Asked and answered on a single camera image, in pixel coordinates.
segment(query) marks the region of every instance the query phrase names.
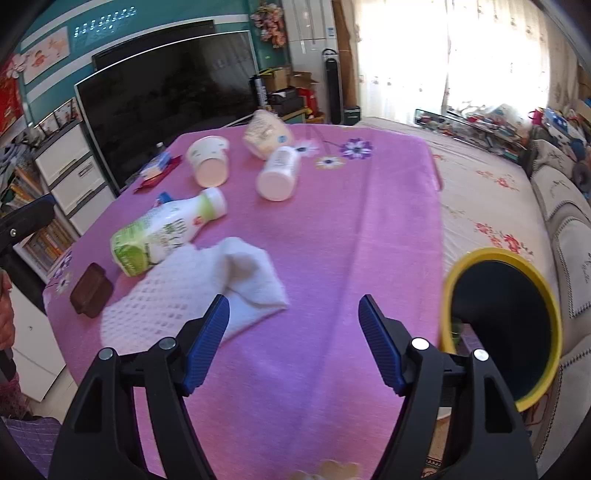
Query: red decoration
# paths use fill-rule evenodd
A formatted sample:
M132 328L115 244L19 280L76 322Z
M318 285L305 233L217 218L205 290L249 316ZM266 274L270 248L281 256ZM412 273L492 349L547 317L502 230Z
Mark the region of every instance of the red decoration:
M9 73L9 69L12 69L11 64L12 59L0 70L0 135L22 115L18 83Z

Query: white towel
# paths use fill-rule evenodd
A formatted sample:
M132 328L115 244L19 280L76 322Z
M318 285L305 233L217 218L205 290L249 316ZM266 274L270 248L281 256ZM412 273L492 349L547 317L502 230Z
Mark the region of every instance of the white towel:
M237 237L201 250L183 245L105 308L102 345L120 355L147 350L162 337L176 336L186 321L202 317L218 293L230 302L224 340L289 305L266 251Z

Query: red packet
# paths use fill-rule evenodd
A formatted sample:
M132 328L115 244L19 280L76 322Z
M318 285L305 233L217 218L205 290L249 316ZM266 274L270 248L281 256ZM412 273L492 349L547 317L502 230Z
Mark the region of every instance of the red packet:
M166 166L164 171L160 175L156 175L151 179L144 180L142 183L139 184L139 187L134 189L134 193L140 192L141 190L149 190L154 188L158 183L164 180L164 177L172 172L175 168L177 168L181 163L181 156L174 157L170 163Z

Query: sofa cushion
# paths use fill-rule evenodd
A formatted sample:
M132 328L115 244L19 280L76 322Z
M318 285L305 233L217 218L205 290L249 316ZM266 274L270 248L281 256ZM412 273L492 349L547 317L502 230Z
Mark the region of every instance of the sofa cushion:
M542 165L531 176L531 186L546 222L567 203L575 205L591 222L591 207L587 200L562 172L549 165Z
M581 212L579 207L572 203L565 203L562 207L556 210L552 218L546 222L546 228L550 238L554 238L554 234L567 217L575 217L577 220L580 220L591 228L591 222L587 220L587 217Z
M563 325L563 353L591 333L591 228L575 217L560 224L552 250Z
M537 150L538 156L534 160L532 171L536 172L542 165L550 165L552 168L562 172L568 178L573 177L574 161L562 153L546 140L532 140L532 146Z
M591 335L587 335L561 358L552 386L527 411L525 425L540 478L569 445L590 407Z

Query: floor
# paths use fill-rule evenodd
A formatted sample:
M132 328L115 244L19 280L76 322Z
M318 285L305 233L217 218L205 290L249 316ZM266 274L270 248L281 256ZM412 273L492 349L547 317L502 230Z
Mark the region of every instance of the floor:
M70 408L70 403L78 390L78 385L70 375L67 367L61 371L56 381L45 395L41 403L30 400L30 407L33 415L41 417L53 417L63 423L66 418L66 412Z

